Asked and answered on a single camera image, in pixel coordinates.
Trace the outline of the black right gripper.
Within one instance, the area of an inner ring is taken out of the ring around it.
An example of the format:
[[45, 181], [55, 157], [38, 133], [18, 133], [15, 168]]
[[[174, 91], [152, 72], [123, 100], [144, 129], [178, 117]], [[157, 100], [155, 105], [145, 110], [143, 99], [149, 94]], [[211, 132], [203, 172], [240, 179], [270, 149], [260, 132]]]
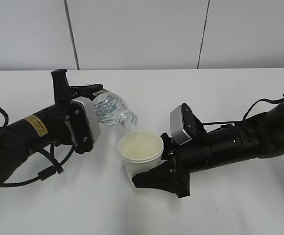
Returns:
[[207, 134], [198, 134], [189, 142], [178, 145], [167, 133], [163, 160], [168, 160], [148, 171], [132, 177], [136, 188], [152, 188], [175, 193], [178, 198], [190, 196], [190, 174], [213, 166], [213, 155]]

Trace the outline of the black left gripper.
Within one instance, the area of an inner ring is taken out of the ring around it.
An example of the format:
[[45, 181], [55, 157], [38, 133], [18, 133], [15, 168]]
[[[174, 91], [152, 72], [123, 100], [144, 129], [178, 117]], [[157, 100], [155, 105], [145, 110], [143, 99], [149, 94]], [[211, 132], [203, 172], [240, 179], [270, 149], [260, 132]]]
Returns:
[[66, 69], [58, 69], [51, 72], [56, 106], [51, 117], [54, 119], [56, 126], [55, 145], [72, 145], [75, 150], [69, 118], [70, 102], [77, 97], [85, 97], [93, 101], [97, 94], [103, 90], [103, 85], [69, 86], [66, 73]]

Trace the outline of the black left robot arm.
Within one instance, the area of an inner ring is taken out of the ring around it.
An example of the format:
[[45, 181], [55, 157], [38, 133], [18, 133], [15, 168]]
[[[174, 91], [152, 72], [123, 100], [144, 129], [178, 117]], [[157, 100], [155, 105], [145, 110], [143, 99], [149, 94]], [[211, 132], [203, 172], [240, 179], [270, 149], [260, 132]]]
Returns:
[[[0, 126], [0, 188], [15, 188], [45, 180], [58, 173], [72, 153], [90, 152], [100, 136], [93, 100], [102, 84], [70, 86], [66, 69], [51, 72], [54, 104], [9, 124], [8, 114], [0, 107], [5, 121]], [[40, 153], [51, 166], [37, 177], [19, 182], [6, 180], [29, 156]]]

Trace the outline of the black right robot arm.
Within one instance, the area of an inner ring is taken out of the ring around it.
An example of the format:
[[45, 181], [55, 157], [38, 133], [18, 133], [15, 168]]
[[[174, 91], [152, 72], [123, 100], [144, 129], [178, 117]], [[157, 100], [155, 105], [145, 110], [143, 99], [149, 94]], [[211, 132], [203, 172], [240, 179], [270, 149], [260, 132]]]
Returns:
[[250, 159], [284, 155], [284, 95], [274, 108], [240, 121], [223, 121], [210, 132], [183, 103], [170, 113], [170, 133], [163, 133], [162, 163], [132, 177], [137, 188], [190, 195], [190, 175]]

